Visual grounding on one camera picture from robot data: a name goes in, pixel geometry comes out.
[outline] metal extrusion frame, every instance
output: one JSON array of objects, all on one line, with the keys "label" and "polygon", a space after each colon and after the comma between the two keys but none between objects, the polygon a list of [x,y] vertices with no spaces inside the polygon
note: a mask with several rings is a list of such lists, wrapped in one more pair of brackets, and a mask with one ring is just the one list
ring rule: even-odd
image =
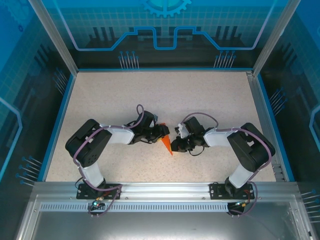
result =
[{"label": "metal extrusion frame", "polygon": [[[113,212],[227,212],[224,206],[230,202],[210,200],[209,182],[122,184],[121,197],[115,204],[122,206],[129,204],[133,207],[115,207]],[[259,189],[257,202],[290,203],[297,234],[301,240],[309,240],[308,223],[305,222],[306,212],[297,183],[257,182],[256,184]],[[75,196],[74,182],[36,182],[16,239],[33,238],[40,212],[86,212],[85,207],[78,206],[86,206],[91,200],[77,200]],[[161,208],[164,204],[176,207]]]}]

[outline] enclosure wall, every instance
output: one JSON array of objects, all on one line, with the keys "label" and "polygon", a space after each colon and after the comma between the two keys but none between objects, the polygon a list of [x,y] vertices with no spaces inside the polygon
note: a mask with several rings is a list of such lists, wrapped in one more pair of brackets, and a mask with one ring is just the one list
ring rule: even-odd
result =
[{"label": "enclosure wall", "polygon": [[[271,118],[302,193],[320,187],[319,9],[319,1],[300,2],[261,71]],[[308,207],[317,205],[316,198],[305,200],[310,201],[315,202]],[[318,209],[310,216],[317,216]]]},{"label": "enclosure wall", "polygon": [[44,0],[78,68],[252,68],[287,0]]},{"label": "enclosure wall", "polygon": [[28,1],[0,1],[0,33],[0,229],[10,240],[71,75]]}]

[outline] metal frame post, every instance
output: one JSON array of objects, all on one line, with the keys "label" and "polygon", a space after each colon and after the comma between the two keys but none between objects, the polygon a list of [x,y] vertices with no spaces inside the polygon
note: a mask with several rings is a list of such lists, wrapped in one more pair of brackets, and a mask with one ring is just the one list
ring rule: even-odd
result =
[{"label": "metal frame post", "polygon": [[53,20],[51,19],[46,7],[41,0],[29,0],[35,14],[38,16],[40,22],[42,23],[44,29],[48,33],[50,39],[52,40],[54,46],[61,55],[63,61],[68,67],[69,71],[73,76],[77,75],[78,67],[72,58],[67,46],[65,45],[58,29],[56,28]]},{"label": "metal frame post", "polygon": [[279,38],[284,32],[286,26],[288,25],[292,15],[295,13],[301,0],[288,0],[281,16],[279,17],[269,39],[266,41],[258,59],[253,66],[253,76],[256,77],[260,73],[261,69],[265,65],[268,57],[270,56],[272,50],[276,46]]}]

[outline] white tabletop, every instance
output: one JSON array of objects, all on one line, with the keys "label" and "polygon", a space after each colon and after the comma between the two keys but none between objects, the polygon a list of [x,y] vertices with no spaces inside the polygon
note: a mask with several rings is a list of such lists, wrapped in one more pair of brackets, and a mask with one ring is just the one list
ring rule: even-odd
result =
[{"label": "white tabletop", "polygon": [[[80,72],[75,80],[46,181],[75,181],[80,177],[65,150],[67,140],[88,120],[123,125],[136,120],[136,105],[166,123],[173,141],[174,127],[189,113],[204,112],[219,121],[219,129],[253,123],[261,130],[245,72],[152,71]],[[197,115],[204,128],[212,119]],[[239,161],[231,147],[210,147],[197,157],[174,152],[161,141],[154,144],[110,144],[98,165],[107,182],[222,182]],[[254,181],[275,181],[271,165]]]}]

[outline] black mount bracket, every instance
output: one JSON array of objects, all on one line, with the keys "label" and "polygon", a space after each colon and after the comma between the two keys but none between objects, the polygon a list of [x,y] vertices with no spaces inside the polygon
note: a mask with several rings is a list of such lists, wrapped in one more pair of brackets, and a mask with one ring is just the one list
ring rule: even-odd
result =
[{"label": "black mount bracket", "polygon": [[[107,184],[105,188],[113,188],[119,186],[119,184]],[[104,196],[105,200],[112,200],[114,199],[115,195],[117,194],[117,190],[110,191],[106,196]],[[76,199],[85,199],[85,200],[95,200],[96,198],[100,197],[104,193],[99,191],[98,194],[93,193],[92,188],[90,188],[87,184],[81,183],[78,186],[78,190],[76,193]],[[116,200],[120,199],[121,192],[115,198]]]},{"label": "black mount bracket", "polygon": [[255,199],[254,189],[252,184],[245,184],[237,190],[237,194],[234,197],[231,197],[230,194],[226,191],[225,183],[214,182],[209,184],[209,193],[211,200],[247,200],[248,195],[244,192],[248,190],[250,192],[250,200]]}]

